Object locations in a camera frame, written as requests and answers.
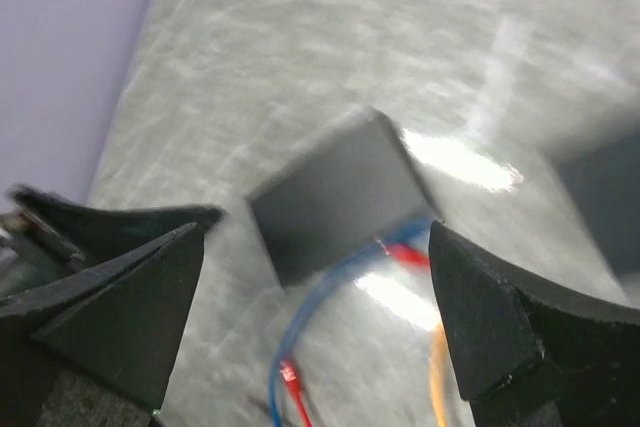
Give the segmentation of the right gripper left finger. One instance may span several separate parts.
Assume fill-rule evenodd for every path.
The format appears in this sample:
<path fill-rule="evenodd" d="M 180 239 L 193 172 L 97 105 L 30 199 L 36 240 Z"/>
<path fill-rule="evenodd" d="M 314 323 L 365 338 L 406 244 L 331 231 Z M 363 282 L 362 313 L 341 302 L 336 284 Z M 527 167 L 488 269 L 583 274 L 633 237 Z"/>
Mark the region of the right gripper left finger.
<path fill-rule="evenodd" d="M 204 234 L 179 227 L 1 302 L 4 426 L 146 426 L 163 404 Z"/>

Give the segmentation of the black network switch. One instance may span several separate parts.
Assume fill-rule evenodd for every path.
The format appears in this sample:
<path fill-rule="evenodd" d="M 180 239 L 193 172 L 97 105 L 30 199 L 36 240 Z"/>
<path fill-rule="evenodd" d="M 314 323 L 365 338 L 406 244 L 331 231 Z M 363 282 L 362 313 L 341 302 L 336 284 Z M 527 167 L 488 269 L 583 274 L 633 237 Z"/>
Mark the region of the black network switch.
<path fill-rule="evenodd" d="M 611 132 L 546 151 L 552 169 L 622 288 L 639 295 L 639 133 Z"/>
<path fill-rule="evenodd" d="M 283 287 L 378 238 L 403 242 L 442 216 L 400 127 L 375 109 L 329 133 L 256 188 L 248 203 Z"/>

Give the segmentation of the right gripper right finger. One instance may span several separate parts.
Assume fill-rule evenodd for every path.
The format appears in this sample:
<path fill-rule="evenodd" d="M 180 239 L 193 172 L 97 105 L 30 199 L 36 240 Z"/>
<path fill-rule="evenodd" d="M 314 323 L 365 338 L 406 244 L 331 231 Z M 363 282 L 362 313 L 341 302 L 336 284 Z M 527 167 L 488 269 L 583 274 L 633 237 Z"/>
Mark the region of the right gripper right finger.
<path fill-rule="evenodd" d="M 434 223 L 432 281 L 478 426 L 636 426 L 639 312 L 511 264 Z"/>

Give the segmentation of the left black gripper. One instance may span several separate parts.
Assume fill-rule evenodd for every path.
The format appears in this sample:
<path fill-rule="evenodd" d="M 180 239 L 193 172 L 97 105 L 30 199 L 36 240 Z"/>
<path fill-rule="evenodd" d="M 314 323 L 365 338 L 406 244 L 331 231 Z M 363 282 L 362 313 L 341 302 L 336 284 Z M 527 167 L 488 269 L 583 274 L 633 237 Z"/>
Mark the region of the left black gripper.
<path fill-rule="evenodd" d="M 13 186 L 8 198 L 16 206 L 4 217 L 12 240 L 75 267 L 119 257 L 184 225 L 206 233 L 223 218 L 214 205 L 99 210 L 28 185 Z"/>

